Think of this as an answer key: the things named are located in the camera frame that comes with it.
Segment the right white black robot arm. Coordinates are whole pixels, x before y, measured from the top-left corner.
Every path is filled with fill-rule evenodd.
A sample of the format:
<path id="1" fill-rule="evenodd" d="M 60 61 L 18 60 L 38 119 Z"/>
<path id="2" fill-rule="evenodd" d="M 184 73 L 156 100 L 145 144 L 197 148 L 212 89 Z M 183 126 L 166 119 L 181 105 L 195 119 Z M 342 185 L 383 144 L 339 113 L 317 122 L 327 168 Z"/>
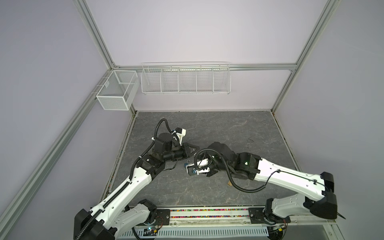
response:
<path id="1" fill-rule="evenodd" d="M 207 177 L 224 171 L 232 186 L 243 193 L 260 192 L 267 184 L 294 191 L 290 197 L 267 200 L 264 216 L 270 222 L 305 213 L 326 220 L 335 220 L 340 215 L 334 176 L 328 172 L 319 175 L 299 172 L 255 154 L 235 153 L 219 142 L 197 151 L 194 161 L 186 165 L 186 171 L 190 176 Z"/>

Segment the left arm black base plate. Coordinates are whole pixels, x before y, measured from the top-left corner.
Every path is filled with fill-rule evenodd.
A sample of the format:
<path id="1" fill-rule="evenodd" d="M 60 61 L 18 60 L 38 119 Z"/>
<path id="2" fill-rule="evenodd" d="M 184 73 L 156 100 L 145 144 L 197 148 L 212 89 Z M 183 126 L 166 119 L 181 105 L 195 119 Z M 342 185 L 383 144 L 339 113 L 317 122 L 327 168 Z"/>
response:
<path id="1" fill-rule="evenodd" d="M 168 226 L 171 220 L 170 209 L 157 209 L 155 212 L 150 213 L 149 218 L 137 226 Z"/>

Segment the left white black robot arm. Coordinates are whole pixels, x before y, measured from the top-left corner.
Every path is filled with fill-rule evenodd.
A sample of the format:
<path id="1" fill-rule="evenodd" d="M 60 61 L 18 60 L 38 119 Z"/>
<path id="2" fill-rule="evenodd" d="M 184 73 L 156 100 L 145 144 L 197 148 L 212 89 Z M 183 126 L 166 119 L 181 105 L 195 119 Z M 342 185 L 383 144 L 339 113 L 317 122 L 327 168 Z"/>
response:
<path id="1" fill-rule="evenodd" d="M 183 128 L 171 129 L 167 119 L 156 125 L 151 144 L 133 162 L 129 176 L 89 211 L 80 210 L 74 220 L 75 240 L 115 240 L 128 230 L 155 221 L 157 206 L 148 200 L 128 209 L 132 199 L 161 172 L 168 161 L 190 158 L 199 147 L 183 142 Z"/>

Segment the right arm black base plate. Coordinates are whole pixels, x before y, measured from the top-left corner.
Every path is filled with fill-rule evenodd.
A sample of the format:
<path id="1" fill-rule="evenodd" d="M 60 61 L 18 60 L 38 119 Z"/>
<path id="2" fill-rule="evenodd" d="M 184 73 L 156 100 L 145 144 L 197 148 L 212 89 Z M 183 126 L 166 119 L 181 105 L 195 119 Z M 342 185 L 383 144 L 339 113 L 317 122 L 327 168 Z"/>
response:
<path id="1" fill-rule="evenodd" d="M 267 213 L 265 208 L 249 208 L 248 211 L 252 224 L 276 225 L 291 223 L 290 217 L 281 218 L 275 216 L 272 213 Z"/>

